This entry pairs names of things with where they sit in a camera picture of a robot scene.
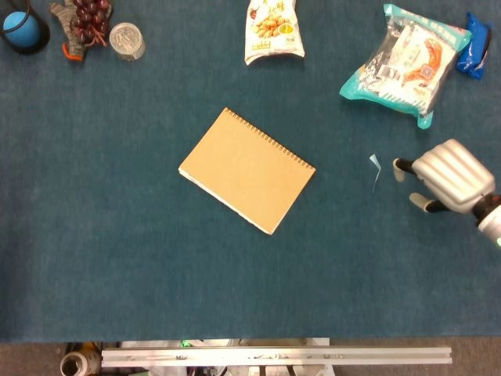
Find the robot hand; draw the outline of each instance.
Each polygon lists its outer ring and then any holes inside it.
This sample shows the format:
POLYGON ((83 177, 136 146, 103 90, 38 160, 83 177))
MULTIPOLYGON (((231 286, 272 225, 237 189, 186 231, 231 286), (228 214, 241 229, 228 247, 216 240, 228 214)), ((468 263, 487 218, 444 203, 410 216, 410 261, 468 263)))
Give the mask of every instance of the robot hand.
POLYGON ((426 212, 473 212, 478 229, 501 246, 501 196, 494 194, 494 176, 454 139, 436 146, 415 161, 395 159, 395 178, 414 174, 437 197, 412 193, 410 200, 426 212))

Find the blue ball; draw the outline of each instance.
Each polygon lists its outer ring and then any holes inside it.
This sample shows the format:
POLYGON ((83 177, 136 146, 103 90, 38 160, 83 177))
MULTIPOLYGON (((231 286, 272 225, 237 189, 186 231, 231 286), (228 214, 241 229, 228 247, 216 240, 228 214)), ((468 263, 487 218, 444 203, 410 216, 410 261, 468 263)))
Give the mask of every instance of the blue ball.
MULTIPOLYGON (((25 12, 10 13, 3 21, 3 30, 19 25, 25 16, 25 12)), ((37 44, 40 39, 40 26, 34 17, 28 16, 23 26, 10 33, 5 33, 5 36, 13 45, 26 49, 37 44)))

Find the brown notebook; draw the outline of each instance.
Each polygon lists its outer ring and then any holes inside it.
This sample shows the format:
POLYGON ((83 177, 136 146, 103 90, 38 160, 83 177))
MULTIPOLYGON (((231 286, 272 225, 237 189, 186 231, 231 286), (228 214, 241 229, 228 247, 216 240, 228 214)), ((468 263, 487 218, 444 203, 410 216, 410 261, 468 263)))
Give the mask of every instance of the brown notebook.
POLYGON ((315 168, 225 108, 179 172, 271 235, 315 168))

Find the teal carpet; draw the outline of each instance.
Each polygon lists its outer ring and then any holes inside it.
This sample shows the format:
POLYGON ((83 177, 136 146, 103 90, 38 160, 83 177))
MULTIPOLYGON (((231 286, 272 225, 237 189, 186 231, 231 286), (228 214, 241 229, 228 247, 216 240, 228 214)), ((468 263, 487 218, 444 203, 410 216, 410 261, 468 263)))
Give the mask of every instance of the teal carpet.
POLYGON ((383 2, 297 0, 304 61, 243 61, 245 1, 116 2, 146 54, 65 60, 0 44, 0 340, 501 334, 501 251, 473 216, 425 215, 395 157, 456 138, 501 178, 499 3, 401 1, 495 24, 482 81, 452 71, 427 131, 347 101, 383 2), (223 107, 317 173, 272 237, 178 174, 223 107), (372 192, 375 153, 383 165, 372 192))

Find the blue snack package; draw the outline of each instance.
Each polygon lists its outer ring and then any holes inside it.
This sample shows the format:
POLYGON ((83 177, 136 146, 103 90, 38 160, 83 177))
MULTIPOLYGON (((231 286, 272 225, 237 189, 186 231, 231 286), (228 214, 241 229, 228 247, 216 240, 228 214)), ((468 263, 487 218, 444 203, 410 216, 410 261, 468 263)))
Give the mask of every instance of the blue snack package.
POLYGON ((467 13, 467 20, 467 29, 472 37, 470 44, 458 59, 456 69, 480 80, 484 73, 492 31, 490 25, 480 22, 471 12, 467 13))
POLYGON ((347 99, 365 99, 412 114, 430 127, 442 82, 471 33, 384 4, 387 33, 373 56, 343 85, 347 99))

